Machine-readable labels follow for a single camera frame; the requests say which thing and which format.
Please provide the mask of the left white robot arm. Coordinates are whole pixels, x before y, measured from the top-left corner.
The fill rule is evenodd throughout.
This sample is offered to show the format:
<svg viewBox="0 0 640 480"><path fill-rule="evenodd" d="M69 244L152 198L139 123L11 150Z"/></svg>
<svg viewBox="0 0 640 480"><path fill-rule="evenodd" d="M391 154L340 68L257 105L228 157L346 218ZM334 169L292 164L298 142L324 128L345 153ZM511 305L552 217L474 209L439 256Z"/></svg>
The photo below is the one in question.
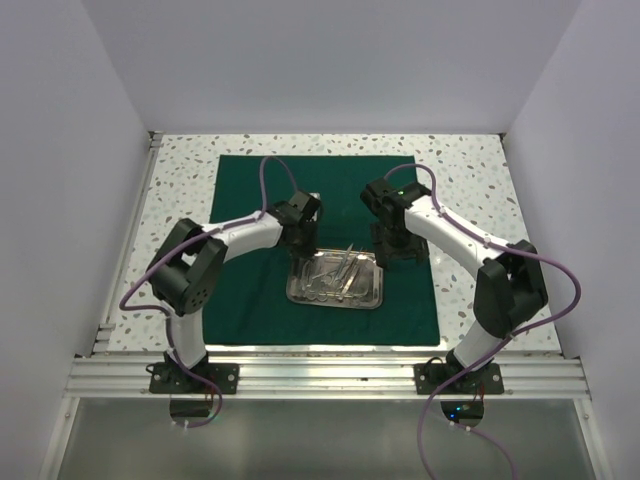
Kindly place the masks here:
<svg viewBox="0 0 640 480"><path fill-rule="evenodd" d="M274 247L295 258L314 255L321 211L317 193L297 191L288 201L226 224L183 219L174 226L147 269L153 295L168 310L168 351L147 367L152 394L236 392L239 365L209 360L202 310L230 260Z"/></svg>

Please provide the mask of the steel instrument tray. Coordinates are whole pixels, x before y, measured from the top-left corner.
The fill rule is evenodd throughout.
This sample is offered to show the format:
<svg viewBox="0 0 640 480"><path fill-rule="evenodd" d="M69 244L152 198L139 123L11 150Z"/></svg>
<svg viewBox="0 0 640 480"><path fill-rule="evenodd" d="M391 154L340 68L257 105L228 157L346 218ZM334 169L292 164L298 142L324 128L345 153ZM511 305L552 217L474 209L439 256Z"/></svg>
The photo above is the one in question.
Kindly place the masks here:
<svg viewBox="0 0 640 480"><path fill-rule="evenodd" d="M383 302L384 271L376 264L375 256L364 250L359 257L358 273L342 301L332 298L329 293L325 301L305 301L301 298L303 268L309 263L324 264L333 270L334 275L349 248L346 250L319 249L313 257L293 260L285 288L287 298L301 305L357 310L378 308Z"/></svg>

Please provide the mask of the dark green surgical cloth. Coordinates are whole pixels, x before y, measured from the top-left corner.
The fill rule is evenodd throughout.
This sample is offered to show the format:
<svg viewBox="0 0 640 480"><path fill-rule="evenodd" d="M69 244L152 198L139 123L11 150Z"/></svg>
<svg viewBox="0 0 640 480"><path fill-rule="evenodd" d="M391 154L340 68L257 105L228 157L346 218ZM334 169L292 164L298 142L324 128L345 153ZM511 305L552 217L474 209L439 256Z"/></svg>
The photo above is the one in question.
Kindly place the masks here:
<svg viewBox="0 0 640 480"><path fill-rule="evenodd" d="M288 200L299 187L321 197L321 248L369 251L375 218L359 195L371 181L408 156L295 157L260 164L256 156L223 155L216 177L210 220L226 223L268 200ZM286 296L291 265L281 247L260 249L225 263L203 309L206 343L259 345L436 346L440 342L429 262L396 261L384 273L383 301L373 310L296 304Z"/></svg>

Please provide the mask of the steel tweezers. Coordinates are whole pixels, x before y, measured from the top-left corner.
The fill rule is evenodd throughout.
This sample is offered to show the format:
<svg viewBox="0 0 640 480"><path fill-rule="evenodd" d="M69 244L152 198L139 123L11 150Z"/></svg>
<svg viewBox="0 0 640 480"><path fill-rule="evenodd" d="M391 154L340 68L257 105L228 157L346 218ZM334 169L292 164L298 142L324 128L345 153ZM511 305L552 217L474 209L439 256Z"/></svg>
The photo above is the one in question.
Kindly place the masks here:
<svg viewBox="0 0 640 480"><path fill-rule="evenodd" d="M338 300L339 301L342 301L344 299L345 295L347 294L349 288L351 287L351 285L352 285L352 283L353 283L353 281L354 281L354 279L355 279L355 277L356 277L356 275L358 273L358 270L359 270L359 259L358 259L358 257L355 257L351 261L351 263L349 265L349 268L347 269L346 277L345 277L345 279L344 279L344 281L342 283L341 289L340 289L340 291L338 293Z"/></svg>

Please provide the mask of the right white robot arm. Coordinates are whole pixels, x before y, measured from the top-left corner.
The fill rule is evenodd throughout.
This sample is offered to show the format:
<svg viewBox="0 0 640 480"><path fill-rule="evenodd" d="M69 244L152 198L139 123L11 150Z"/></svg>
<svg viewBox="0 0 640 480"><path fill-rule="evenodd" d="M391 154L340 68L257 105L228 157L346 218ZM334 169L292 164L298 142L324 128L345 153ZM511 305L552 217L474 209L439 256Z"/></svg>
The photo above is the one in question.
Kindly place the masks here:
<svg viewBox="0 0 640 480"><path fill-rule="evenodd" d="M548 303L536 248L477 228L419 182L395 188L379 178L366 185L360 199L376 218L370 230L379 267L387 269L394 260L422 262L435 245L475 282L470 329L444 358L414 366L417 394L503 393L492 350Z"/></svg>

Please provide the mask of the steel surgical scissors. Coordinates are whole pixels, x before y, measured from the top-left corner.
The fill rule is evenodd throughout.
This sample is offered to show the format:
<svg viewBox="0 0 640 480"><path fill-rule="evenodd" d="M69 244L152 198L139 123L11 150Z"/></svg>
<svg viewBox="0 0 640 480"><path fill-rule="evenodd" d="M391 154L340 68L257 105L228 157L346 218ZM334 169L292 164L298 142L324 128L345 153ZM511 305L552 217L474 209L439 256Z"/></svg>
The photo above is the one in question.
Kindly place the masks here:
<svg viewBox="0 0 640 480"><path fill-rule="evenodd" d="M301 298L305 301L325 301L333 282L333 270L324 264L309 263L302 273Z"/></svg>

